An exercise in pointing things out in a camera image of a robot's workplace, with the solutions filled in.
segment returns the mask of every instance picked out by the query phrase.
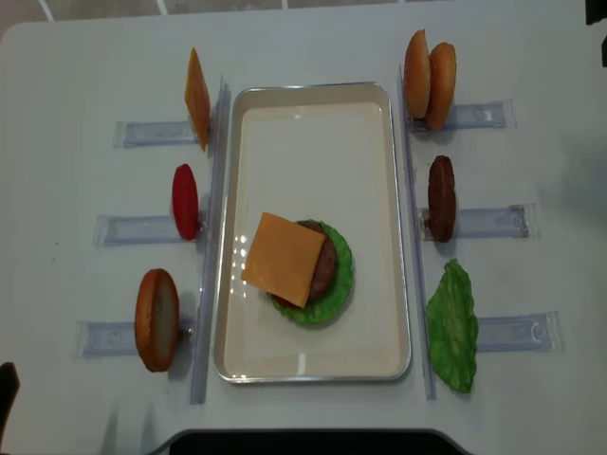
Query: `table surface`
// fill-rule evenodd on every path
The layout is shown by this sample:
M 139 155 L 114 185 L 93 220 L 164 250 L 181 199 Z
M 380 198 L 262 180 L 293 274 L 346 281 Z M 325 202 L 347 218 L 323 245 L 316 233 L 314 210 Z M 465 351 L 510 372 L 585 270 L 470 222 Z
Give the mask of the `table surface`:
M 234 95 L 253 86 L 375 81 L 396 100 L 398 67 L 422 27 L 429 46 L 449 41 L 457 49 L 456 100 L 513 98 L 519 126 L 458 132 L 446 143 L 414 139 L 414 151 L 452 156 L 460 205 L 538 208 L 538 239 L 457 244 L 476 313 L 559 310 L 562 354 L 478 355 L 470 396 L 438 382 L 437 399 L 427 401 L 407 254 L 414 351 L 396 382 L 235 387 L 211 367 L 207 403 L 190 406 L 187 354 L 168 375 L 148 373 L 136 357 L 72 356 L 78 320 L 131 320 L 149 268 L 173 275 L 187 312 L 198 302 L 195 245 L 92 245 L 98 214 L 167 213 L 183 162 L 200 192 L 209 187 L 211 161 L 195 146 L 116 151 L 111 143 L 119 119 L 186 117 L 191 46 L 214 99 L 223 73 Z M 0 45 L 0 360 L 15 362 L 22 386 L 3 450 L 150 452 L 204 428 L 432 428 L 474 453 L 600 453 L 606 28 L 584 25 L 581 2 L 458 0 L 10 30 Z M 398 112 L 395 119 L 401 155 Z M 411 240 L 407 232 L 408 251 Z M 495 257 L 475 262 L 472 248 Z

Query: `red tomato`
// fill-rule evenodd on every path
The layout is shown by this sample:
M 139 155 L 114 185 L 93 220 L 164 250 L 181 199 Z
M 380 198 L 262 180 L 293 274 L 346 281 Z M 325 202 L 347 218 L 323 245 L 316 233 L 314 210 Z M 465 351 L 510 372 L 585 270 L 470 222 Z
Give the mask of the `red tomato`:
M 198 233 L 198 190 L 192 169 L 182 164 L 173 178 L 173 215 L 179 235 L 193 240 Z
M 299 309 L 301 309 L 299 306 L 294 305 L 293 303 L 291 303 L 291 302 L 290 302 L 290 301 L 288 301 L 288 300 L 283 299 L 282 297 L 275 296 L 274 294 L 272 294 L 272 297 L 273 297 L 273 298 L 274 298 L 276 301 L 278 301 L 278 304 L 279 304 L 279 305 L 283 306 L 284 308 L 296 308 L 296 309 L 298 309 L 298 308 L 299 308 Z

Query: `rectangular tray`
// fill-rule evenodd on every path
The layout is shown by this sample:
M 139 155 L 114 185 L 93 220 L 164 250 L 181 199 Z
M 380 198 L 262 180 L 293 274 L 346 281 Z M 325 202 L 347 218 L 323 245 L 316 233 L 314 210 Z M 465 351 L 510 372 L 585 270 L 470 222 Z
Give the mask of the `rectangular tray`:
M 234 102 L 213 357 L 229 382 L 389 380 L 411 359 L 395 145 L 376 83 L 249 89 Z M 306 328 L 240 280 L 263 211 L 322 220 L 354 257 L 347 307 Z

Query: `top bun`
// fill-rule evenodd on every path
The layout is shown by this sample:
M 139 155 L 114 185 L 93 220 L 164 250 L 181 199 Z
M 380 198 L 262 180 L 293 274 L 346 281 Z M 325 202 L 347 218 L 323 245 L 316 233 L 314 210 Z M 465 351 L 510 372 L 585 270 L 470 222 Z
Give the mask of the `top bun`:
M 418 30 L 405 54 L 405 101 L 413 118 L 424 118 L 430 101 L 430 59 L 425 30 Z
M 455 92 L 455 48 L 449 43 L 437 45 L 430 54 L 430 69 L 432 88 L 426 124 L 433 131 L 440 131 L 449 116 Z

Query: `clear plastic holder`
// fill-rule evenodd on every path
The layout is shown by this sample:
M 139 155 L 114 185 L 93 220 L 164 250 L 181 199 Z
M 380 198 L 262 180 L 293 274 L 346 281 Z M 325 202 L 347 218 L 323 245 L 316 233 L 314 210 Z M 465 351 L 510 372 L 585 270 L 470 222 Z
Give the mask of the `clear plastic holder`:
M 479 353 L 564 350 L 558 311 L 512 318 L 478 318 Z
M 197 143 L 198 136 L 188 120 L 118 121 L 114 132 L 115 149 Z
M 461 209 L 457 212 L 453 237 L 457 239 L 524 239 L 539 236 L 535 204 L 500 209 Z M 422 240 L 434 240 L 430 232 L 428 209 L 417 210 Z
M 219 281 L 218 260 L 223 244 L 221 218 L 226 161 L 228 155 L 228 129 L 230 126 L 231 92 L 223 77 L 219 97 L 211 115 L 209 155 L 212 156 L 212 182 L 207 228 L 205 229 L 205 254 L 202 264 L 202 287 L 193 350 L 192 384 L 190 404 L 206 400 L 207 376 L 211 357 L 212 311 L 216 305 L 215 289 Z
M 200 231 L 194 241 L 199 242 L 205 228 L 204 212 L 198 214 Z M 106 216 L 99 215 L 95 223 L 95 246 L 126 246 L 174 244 L 186 242 L 179 235 L 171 215 L 157 216 Z
M 426 389 L 426 399 L 433 400 L 436 398 L 436 384 L 434 374 L 432 372 L 432 366 L 430 364 L 430 340 L 428 338 L 428 326 L 426 325 L 426 284 L 424 279 L 424 267 L 422 263 L 421 253 L 421 235 L 419 232 L 419 223 L 416 222 L 417 217 L 417 204 L 415 202 L 415 170 L 413 159 L 411 156 L 411 143 L 409 141 L 409 130 L 411 124 L 409 123 L 409 113 L 405 105 L 404 95 L 404 81 L 402 76 L 402 67 L 398 69 L 398 107 L 400 110 L 400 133 L 402 134 L 402 149 L 405 161 L 405 180 L 407 185 L 407 193 L 409 194 L 409 207 L 411 215 L 409 218 L 410 231 L 413 234 L 413 264 L 414 264 L 414 281 L 416 289 L 416 302 L 417 302 L 417 323 L 419 327 L 420 337 L 420 348 L 421 348 L 421 362 L 424 371 L 424 387 Z
M 444 130 L 468 130 L 471 128 L 516 128 L 514 101 L 499 100 L 485 104 L 455 104 L 443 126 Z M 413 121 L 413 132 L 428 131 L 426 122 Z
M 135 345 L 135 323 L 78 321 L 72 349 L 73 357 L 119 357 L 138 355 Z M 182 339 L 190 342 L 193 335 L 193 319 L 179 322 Z

